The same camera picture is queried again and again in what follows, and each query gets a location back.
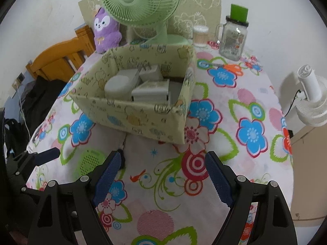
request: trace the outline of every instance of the stuffed animal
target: stuffed animal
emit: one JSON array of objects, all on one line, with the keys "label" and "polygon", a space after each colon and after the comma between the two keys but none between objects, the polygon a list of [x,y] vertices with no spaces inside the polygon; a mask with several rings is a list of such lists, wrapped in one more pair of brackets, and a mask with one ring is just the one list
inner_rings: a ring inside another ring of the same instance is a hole
[{"label": "stuffed animal", "polygon": [[94,42],[97,53],[104,53],[110,48],[119,46],[122,34],[119,23],[104,8],[100,8],[94,18]]}]

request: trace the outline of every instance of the glass jar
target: glass jar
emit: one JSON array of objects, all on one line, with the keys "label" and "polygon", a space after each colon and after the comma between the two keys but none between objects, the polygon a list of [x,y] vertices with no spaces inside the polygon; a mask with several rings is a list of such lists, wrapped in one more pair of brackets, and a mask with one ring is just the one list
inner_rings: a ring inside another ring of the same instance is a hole
[{"label": "glass jar", "polygon": [[232,61],[239,61],[245,45],[247,36],[248,22],[240,22],[230,17],[226,17],[226,24],[219,24],[216,29],[216,38],[219,29],[223,28],[223,34],[220,40],[219,53]]}]

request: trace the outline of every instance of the metal screw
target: metal screw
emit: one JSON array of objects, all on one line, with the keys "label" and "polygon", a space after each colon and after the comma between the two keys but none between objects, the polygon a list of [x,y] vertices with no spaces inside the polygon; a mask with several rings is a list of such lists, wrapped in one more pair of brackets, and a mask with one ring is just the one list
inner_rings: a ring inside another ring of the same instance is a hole
[{"label": "metal screw", "polygon": [[71,212],[70,216],[73,218],[77,218],[77,212],[76,211]]},{"label": "metal screw", "polygon": [[244,177],[243,175],[239,175],[239,176],[237,176],[237,180],[240,181],[240,182],[245,182],[246,177]]},{"label": "metal screw", "polygon": [[89,180],[89,176],[88,175],[84,175],[80,178],[81,182],[86,182]]},{"label": "metal screw", "polygon": [[275,182],[275,181],[271,181],[271,182],[270,182],[270,185],[273,186],[273,187],[277,187],[277,186],[278,186],[278,183]]},{"label": "metal screw", "polygon": [[53,187],[56,184],[56,181],[49,181],[48,186]]}]

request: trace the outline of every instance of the floral tablecloth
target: floral tablecloth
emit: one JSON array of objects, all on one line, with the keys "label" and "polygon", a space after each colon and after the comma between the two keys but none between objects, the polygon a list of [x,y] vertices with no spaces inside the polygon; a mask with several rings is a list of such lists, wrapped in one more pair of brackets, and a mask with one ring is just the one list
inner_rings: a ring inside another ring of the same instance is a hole
[{"label": "floral tablecloth", "polygon": [[[274,88],[257,58],[222,58],[213,42],[197,51],[197,83],[185,126],[185,144],[173,145],[94,124],[69,96],[101,55],[89,57],[61,92],[27,147],[52,147],[60,158],[35,168],[27,186],[75,181],[123,148],[126,167],[117,174],[97,211],[114,244],[208,245],[229,208],[222,203],[204,164],[213,150],[236,174],[279,183],[287,203],[293,194],[292,150]],[[253,204],[240,244],[253,226]]]}]

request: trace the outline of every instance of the yellow fabric box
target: yellow fabric box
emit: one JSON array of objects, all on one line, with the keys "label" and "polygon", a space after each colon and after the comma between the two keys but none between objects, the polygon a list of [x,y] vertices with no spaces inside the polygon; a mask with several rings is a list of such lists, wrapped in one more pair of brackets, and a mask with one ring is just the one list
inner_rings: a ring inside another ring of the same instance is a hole
[{"label": "yellow fabric box", "polygon": [[[184,78],[173,106],[108,100],[106,82],[121,69],[158,64],[166,78]],[[95,123],[151,139],[184,144],[184,127],[195,85],[196,54],[192,46],[127,45],[108,50],[81,77],[72,99]]]}]

